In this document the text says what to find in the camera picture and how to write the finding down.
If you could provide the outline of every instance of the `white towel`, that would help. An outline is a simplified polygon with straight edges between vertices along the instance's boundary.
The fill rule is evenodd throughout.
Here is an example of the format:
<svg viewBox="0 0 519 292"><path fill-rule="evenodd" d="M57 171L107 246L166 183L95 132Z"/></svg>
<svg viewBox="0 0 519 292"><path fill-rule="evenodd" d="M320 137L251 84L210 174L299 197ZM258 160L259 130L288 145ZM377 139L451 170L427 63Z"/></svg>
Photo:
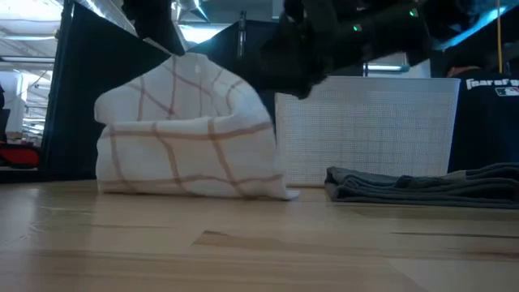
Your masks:
<svg viewBox="0 0 519 292"><path fill-rule="evenodd" d="M103 192L294 198L260 97L204 55L173 56L103 94L95 115L107 125Z"/></svg>

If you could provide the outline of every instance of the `folded gray fabric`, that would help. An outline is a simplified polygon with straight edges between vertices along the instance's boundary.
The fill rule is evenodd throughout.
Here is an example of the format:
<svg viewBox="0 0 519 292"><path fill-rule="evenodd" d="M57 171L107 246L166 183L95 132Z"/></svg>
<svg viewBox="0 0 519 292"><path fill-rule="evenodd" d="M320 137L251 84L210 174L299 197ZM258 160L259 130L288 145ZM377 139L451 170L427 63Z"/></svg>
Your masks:
<svg viewBox="0 0 519 292"><path fill-rule="evenodd" d="M325 186L334 202L519 208L519 164L515 163L443 177L393 177L330 167Z"/></svg>

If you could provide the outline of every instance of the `white crate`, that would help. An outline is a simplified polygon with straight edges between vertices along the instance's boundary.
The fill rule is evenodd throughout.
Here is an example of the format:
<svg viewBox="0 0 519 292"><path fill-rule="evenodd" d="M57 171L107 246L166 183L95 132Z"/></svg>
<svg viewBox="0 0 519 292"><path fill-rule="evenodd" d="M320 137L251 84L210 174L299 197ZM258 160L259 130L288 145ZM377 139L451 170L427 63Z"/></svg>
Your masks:
<svg viewBox="0 0 519 292"><path fill-rule="evenodd" d="M330 77L304 101L277 94L277 142L289 185L323 185L329 166L444 175L459 79Z"/></svg>

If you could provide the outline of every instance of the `red object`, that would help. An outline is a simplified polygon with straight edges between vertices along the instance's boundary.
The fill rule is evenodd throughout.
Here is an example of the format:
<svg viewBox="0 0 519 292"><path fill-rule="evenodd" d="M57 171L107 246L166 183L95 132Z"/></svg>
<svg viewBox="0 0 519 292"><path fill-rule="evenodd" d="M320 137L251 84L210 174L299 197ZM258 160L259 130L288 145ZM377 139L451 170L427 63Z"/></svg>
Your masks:
<svg viewBox="0 0 519 292"><path fill-rule="evenodd" d="M40 150L33 146L0 144L0 160L12 168L36 168L40 164L40 159Z"/></svg>

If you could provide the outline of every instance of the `light wood surface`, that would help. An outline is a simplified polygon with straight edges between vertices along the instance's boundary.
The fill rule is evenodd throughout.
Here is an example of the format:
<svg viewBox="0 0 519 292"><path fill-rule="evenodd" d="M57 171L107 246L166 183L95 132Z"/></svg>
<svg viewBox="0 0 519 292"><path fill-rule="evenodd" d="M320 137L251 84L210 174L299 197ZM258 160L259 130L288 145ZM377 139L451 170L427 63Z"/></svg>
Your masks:
<svg viewBox="0 0 519 292"><path fill-rule="evenodd" d="M4 185L0 291L519 291L519 213Z"/></svg>

